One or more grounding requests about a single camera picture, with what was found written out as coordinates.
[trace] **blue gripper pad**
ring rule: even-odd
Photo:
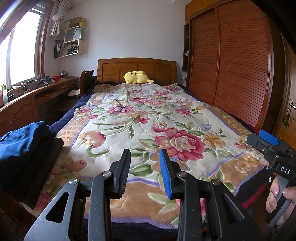
[[[161,173],[163,176],[163,185],[165,187],[165,193],[167,194],[168,198],[170,199],[172,197],[172,187],[171,187],[171,178],[168,172],[168,167],[165,161],[165,157],[163,154],[163,151],[160,151],[160,156],[159,156],[159,163],[160,163],[160,168],[161,168]]]
[[[259,137],[267,141],[269,144],[273,146],[277,146],[279,144],[279,141],[276,137],[274,137],[272,134],[269,134],[268,132],[261,130],[259,131]]]

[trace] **human hand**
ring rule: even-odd
[[[270,192],[269,192],[268,198],[266,200],[266,210],[269,213],[272,213],[272,211],[275,210],[276,206],[277,206],[276,197],[279,194],[278,178],[279,178],[279,176],[276,176],[276,178],[272,182],[271,187],[270,187]],[[287,221],[287,219],[291,215],[291,213],[296,205],[296,186],[293,186],[290,188],[285,188],[283,190],[283,196],[286,199],[291,200],[291,203],[287,207],[287,209],[285,210],[283,215],[276,222],[276,225],[279,227],[282,226]]]

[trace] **stuffed animal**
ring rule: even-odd
[[[133,71],[128,72],[124,76],[126,84],[145,84],[145,83],[154,83],[154,80],[150,80],[148,75],[144,71]]]

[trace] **louvered door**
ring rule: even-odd
[[[211,10],[193,21],[193,56],[189,89],[203,101],[213,104],[218,61],[218,25]]]
[[[214,106],[256,126],[268,84],[266,23],[249,0],[217,7],[220,62]]]

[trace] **gripper handle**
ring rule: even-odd
[[[266,222],[268,223],[268,225],[270,227],[273,227],[276,224],[276,222],[283,215],[283,213],[285,212],[285,210],[287,209],[287,207],[291,203],[291,200],[287,200],[283,196],[283,190],[286,187],[293,186],[293,184],[291,182],[289,182],[287,179],[281,177],[280,175],[279,175],[279,179],[278,179],[278,184],[279,184],[279,194],[276,197],[276,201],[277,201],[276,209],[273,210],[272,213],[267,214],[267,216],[266,216]]]

